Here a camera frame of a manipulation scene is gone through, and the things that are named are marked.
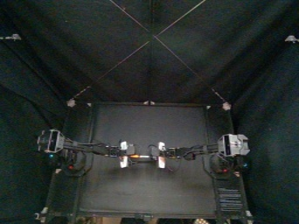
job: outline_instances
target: cable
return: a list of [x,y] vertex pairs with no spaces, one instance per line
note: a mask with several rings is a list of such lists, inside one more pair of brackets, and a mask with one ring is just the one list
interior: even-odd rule
[[146,45],[149,43],[149,41],[146,41],[141,46],[138,46],[137,48],[136,48],[136,50],[122,59],[122,60],[120,60],[117,63],[116,63],[116,65],[114,66],[112,66],[108,70],[106,70],[106,72],[100,76],[100,77],[97,77],[97,79],[96,80],[93,80],[90,83],[89,83],[89,85],[86,86],[86,87],[84,87],[80,91],[78,91],[78,93],[77,94],[74,94],[73,96],[72,96],[72,98],[70,98],[70,100],[74,100],[89,88],[92,88],[92,86],[96,84],[96,83],[98,83],[98,81],[109,74],[109,72],[112,72],[116,68],[117,68],[117,66],[120,66],[138,51],[140,51],[140,49],[142,49],[144,48],[144,46]]
[[180,159],[176,159],[176,163],[177,163],[177,161],[178,161],[178,165],[177,165],[174,170],[172,169],[170,166],[166,166],[166,169],[168,169],[169,172],[177,172],[180,170],[182,161]]

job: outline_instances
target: wire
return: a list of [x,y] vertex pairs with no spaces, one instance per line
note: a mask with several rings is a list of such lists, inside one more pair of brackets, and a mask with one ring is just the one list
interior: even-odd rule
[[176,167],[176,169],[173,170],[172,169],[172,167],[170,166],[166,166],[166,169],[168,169],[168,171],[169,172],[177,172],[178,170],[180,170],[180,168],[181,168],[181,160],[180,159],[176,159],[176,163],[178,162],[178,165],[177,165],[177,167]]
[[197,3],[156,35],[160,36],[202,3],[205,0],[202,0],[200,3]]
[[94,85],[94,83],[98,83],[98,81],[109,74],[109,72],[112,72],[138,51],[140,51],[140,49],[142,49],[144,48],[144,46],[146,45],[149,43],[149,41],[146,41],[141,46],[138,46],[137,48],[136,48],[136,50],[121,60],[121,61],[118,61],[117,63],[116,63],[116,65],[114,66],[112,66],[108,70],[106,70],[106,72],[100,76],[100,77],[97,77],[97,79],[96,80],[93,80],[90,83],[89,83],[89,85],[85,87],[85,88],[82,88],[80,91],[78,91],[78,93],[77,94],[74,94],[73,96],[72,96],[72,98],[70,98],[70,100],[73,100],[74,98],[77,98],[89,88],[92,88],[92,85]]
[[185,64],[185,62],[181,60],[181,58],[174,54],[172,49],[165,45],[165,43],[157,38],[157,36],[153,36],[153,38],[160,42],[160,44],[164,46],[164,48],[168,50],[168,52],[172,54],[172,56],[184,64],[184,66],[189,69],[192,74],[196,75],[196,77],[200,79],[201,83],[209,88],[212,93],[221,99],[222,102],[226,102],[226,100],[220,96],[218,92],[213,89],[213,87],[205,82],[205,80],[201,78],[201,76],[192,70],[192,68]]

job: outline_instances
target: metal frame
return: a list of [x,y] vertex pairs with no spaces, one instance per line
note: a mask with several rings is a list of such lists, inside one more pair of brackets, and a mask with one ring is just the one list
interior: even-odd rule
[[[129,106],[146,106],[152,107],[148,105],[142,105],[141,103],[113,103],[113,102],[104,102],[104,103],[97,103],[98,105],[129,105]],[[201,107],[201,105],[197,104],[166,104],[166,103],[158,103],[153,105],[154,107]],[[204,118],[205,118],[205,142],[206,144],[210,144],[209,140],[209,133],[208,133],[208,127],[209,127],[209,118],[208,118],[209,111],[204,109]],[[89,109],[88,112],[88,140],[90,141],[92,138],[92,130],[93,130],[93,115],[94,115],[94,109],[93,107]],[[208,166],[206,166],[206,157],[202,156],[202,162],[205,166],[205,171],[208,172]],[[49,189],[49,194],[48,194],[48,199],[46,199],[46,206],[52,205],[52,198],[54,194],[54,186],[57,185],[57,174],[56,172],[52,174],[52,180],[50,180],[50,189]],[[242,178],[241,175],[238,178],[233,176],[233,181],[229,181],[226,179],[226,184],[228,186],[233,186],[234,190],[238,191],[240,194],[240,202],[241,202],[241,209],[238,210],[238,213],[224,213],[220,211],[220,191],[218,188],[221,187],[220,185],[222,184],[222,178],[214,178],[210,176],[210,181],[213,184],[213,193],[214,193],[214,205],[216,205],[216,211],[214,215],[202,215],[198,217],[197,215],[174,215],[174,214],[149,214],[149,213],[121,213],[121,212],[106,212],[106,213],[89,213],[89,212],[82,212],[78,211],[78,204],[80,204],[80,195],[81,195],[81,184],[84,183],[84,178],[85,176],[77,177],[76,181],[76,192],[74,192],[74,198],[72,201],[72,208],[68,213],[61,213],[60,211],[52,211],[49,208],[48,213],[45,214],[46,222],[56,216],[65,216],[69,220],[69,224],[76,223],[76,218],[77,217],[126,217],[126,218],[141,218],[144,220],[150,220],[152,218],[176,218],[176,219],[196,219],[196,218],[202,218],[202,219],[217,219],[218,224],[224,224],[226,219],[234,219],[240,220],[242,224],[248,223],[248,203],[246,203],[246,196],[245,196],[245,190],[244,190],[244,183],[242,183]]]

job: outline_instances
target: black platform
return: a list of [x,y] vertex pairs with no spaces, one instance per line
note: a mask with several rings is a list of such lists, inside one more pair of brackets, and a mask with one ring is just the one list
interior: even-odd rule
[[[110,145],[128,141],[142,155],[149,155],[149,144],[164,142],[165,147],[214,144],[230,132],[229,112],[221,107],[206,109],[197,105],[77,105],[70,109],[64,128],[64,134],[76,141]],[[54,176],[60,176],[56,177],[60,187],[50,193],[52,211],[85,216],[150,214],[164,218],[214,218],[212,179],[202,170],[200,157],[190,162],[166,160],[165,169],[156,168],[154,162],[120,169],[117,158],[93,156],[92,169],[80,181],[62,173]],[[58,189],[68,196],[61,196]]]

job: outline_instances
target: white object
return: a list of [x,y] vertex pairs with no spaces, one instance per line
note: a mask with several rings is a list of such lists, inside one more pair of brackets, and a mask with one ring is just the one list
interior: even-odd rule
[[[126,147],[128,147],[126,142],[121,142],[120,143],[120,150],[125,151]],[[125,167],[128,167],[126,156],[120,158],[120,168],[125,168]]]
[[66,104],[68,104],[68,107],[74,107],[74,105],[76,105],[76,101],[73,100],[73,99],[69,99],[68,101],[66,101]]
[[285,42],[293,42],[293,43],[295,43],[295,41],[299,42],[299,39],[297,39],[293,35],[289,35],[289,36],[285,38],[284,41],[285,41]]
[[226,102],[221,104],[221,107],[224,110],[230,110],[230,105]]
[[164,159],[164,157],[157,157],[157,167],[164,169],[164,167],[165,167],[165,159]]
[[248,138],[244,135],[224,135],[218,139],[218,153],[225,157],[245,156],[249,152]]
[[165,151],[165,148],[164,148],[164,143],[158,143],[157,144],[157,149],[158,149],[158,151]]

